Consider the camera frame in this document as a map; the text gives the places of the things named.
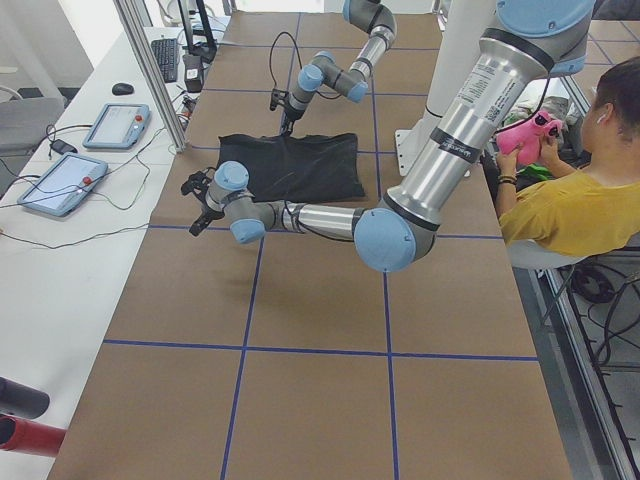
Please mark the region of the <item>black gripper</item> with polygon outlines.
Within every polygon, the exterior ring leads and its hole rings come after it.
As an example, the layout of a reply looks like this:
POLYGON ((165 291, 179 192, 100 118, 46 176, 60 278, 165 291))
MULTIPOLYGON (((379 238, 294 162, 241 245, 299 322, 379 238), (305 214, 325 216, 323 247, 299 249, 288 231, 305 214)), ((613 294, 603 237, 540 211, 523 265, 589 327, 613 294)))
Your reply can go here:
POLYGON ((199 236, 213 221, 223 218, 223 212, 221 210, 215 210, 207 203, 206 194, 213 180, 213 178, 209 176, 209 173, 210 170, 196 171, 190 174, 180 187, 183 196, 193 194, 201 204, 201 214, 189 228, 189 233, 192 236, 199 236))
POLYGON ((293 133, 295 121, 303 116, 303 104, 289 91, 274 88, 271 91, 269 109, 275 111, 277 107, 282 107, 284 112, 279 134, 288 137, 293 133))

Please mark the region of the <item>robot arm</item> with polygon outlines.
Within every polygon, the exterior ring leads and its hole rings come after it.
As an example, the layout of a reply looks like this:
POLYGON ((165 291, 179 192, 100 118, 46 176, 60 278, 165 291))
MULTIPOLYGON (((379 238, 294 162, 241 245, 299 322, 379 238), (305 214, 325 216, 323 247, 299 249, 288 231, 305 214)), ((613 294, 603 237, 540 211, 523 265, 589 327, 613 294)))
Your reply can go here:
POLYGON ((561 124, 545 110, 507 123, 526 87, 579 72, 594 5, 590 1, 455 1, 451 4, 426 108, 397 134, 404 177, 372 209, 332 207, 318 182, 297 195, 290 162, 274 167, 259 189, 258 175, 238 160, 191 174, 183 195, 200 203, 191 225, 200 234, 227 219, 237 242, 272 229, 351 242, 370 268, 396 272, 424 257, 441 224, 441 210, 484 148, 495 142, 521 165, 535 162, 539 141, 561 124))
POLYGON ((366 33, 368 39, 349 67, 340 66, 331 52, 321 50, 300 66, 290 89, 272 89, 269 108, 283 108, 280 133, 284 136, 293 132, 295 122, 302 118, 323 87, 354 103, 361 102, 369 91, 374 67, 396 40, 396 19, 379 1, 346 1, 342 14, 349 24, 366 33))

